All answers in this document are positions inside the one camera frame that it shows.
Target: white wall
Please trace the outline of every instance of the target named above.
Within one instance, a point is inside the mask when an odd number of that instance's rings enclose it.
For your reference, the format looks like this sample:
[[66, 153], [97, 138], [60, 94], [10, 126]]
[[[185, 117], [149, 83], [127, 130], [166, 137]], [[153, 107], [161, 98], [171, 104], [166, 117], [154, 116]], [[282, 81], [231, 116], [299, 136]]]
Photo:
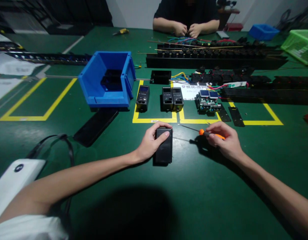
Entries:
[[[160, 2], [161, 0], [107, 0], [114, 27], [145, 29], [152, 29], [154, 13]], [[308, 0], [237, 0], [235, 8], [240, 10], [240, 14], [232, 14], [228, 22], [242, 23], [243, 31], [249, 31], [253, 24], [276, 26], [287, 9], [292, 10], [290, 17], [293, 17], [307, 6]]]
[[161, 0], [106, 0], [114, 27], [153, 29], [153, 17]]

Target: screwdriver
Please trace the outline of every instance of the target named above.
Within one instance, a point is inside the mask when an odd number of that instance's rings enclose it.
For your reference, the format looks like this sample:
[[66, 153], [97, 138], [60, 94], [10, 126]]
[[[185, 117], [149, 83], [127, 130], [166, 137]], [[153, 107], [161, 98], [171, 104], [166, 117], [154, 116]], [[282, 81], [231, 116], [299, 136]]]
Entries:
[[122, 34], [125, 34], [125, 33], [129, 33], [129, 31], [128, 31], [128, 29], [123, 28], [123, 29], [119, 30], [118, 32], [113, 33], [113, 36], [115, 36], [115, 35], [122, 35]]
[[[193, 129], [193, 128], [189, 128], [189, 129], [192, 129], [192, 130], [194, 130], [194, 131], [198, 131], [198, 133], [199, 133], [201, 136], [204, 135], [204, 136], [208, 137], [208, 136], [210, 135], [209, 132], [205, 132], [203, 129], [201, 129], [201, 130], [196, 130], [196, 129]], [[221, 136], [221, 135], [219, 135], [219, 134], [215, 134], [215, 136], [217, 136], [217, 137], [219, 137], [219, 138], [225, 140], [225, 137], [223, 137], [223, 136]]]

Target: person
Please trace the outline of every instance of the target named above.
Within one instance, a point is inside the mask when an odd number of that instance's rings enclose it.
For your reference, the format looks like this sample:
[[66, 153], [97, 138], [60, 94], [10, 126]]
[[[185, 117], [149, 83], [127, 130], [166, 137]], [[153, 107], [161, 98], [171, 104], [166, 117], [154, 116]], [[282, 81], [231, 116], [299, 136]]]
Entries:
[[153, 30], [197, 38], [216, 32], [220, 25], [215, 0], [162, 0], [153, 19]]
[[[140, 146], [131, 153], [68, 168], [23, 188], [0, 217], [0, 239], [42, 239], [42, 236], [44, 239], [66, 239], [60, 220], [45, 216], [51, 206], [116, 171], [149, 159], [169, 136], [167, 131], [155, 139], [159, 127], [172, 128], [168, 123], [157, 122], [146, 131]], [[207, 138], [209, 144], [218, 147], [226, 158], [237, 164], [295, 229], [308, 238], [308, 200], [249, 158], [233, 128], [216, 122], [206, 131], [212, 133]]]

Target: forearm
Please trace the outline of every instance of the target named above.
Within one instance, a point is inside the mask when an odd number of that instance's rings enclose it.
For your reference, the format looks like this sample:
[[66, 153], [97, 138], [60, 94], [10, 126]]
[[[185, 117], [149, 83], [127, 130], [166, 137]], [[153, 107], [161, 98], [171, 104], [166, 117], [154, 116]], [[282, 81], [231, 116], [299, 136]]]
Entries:
[[102, 178], [132, 165], [135, 152], [56, 172], [22, 189], [0, 217], [0, 223], [24, 214], [46, 214], [51, 205]]
[[220, 20], [211, 20], [207, 23], [202, 23], [201, 24], [201, 27], [202, 27], [201, 33], [209, 34], [209, 33], [216, 32], [219, 25], [220, 25]]
[[272, 201], [286, 219], [308, 238], [308, 200], [244, 155], [237, 165]]
[[175, 21], [170, 21], [165, 18], [154, 18], [153, 19], [153, 30], [161, 32], [174, 32]]

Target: circuit board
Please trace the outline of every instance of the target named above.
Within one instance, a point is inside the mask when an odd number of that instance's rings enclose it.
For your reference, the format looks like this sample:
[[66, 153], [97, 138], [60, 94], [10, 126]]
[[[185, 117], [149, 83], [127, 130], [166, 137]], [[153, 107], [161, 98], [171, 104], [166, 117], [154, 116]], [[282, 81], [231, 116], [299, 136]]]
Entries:
[[195, 98], [198, 113], [219, 112], [221, 110], [221, 104], [217, 103], [217, 100], [217, 92], [200, 90]]

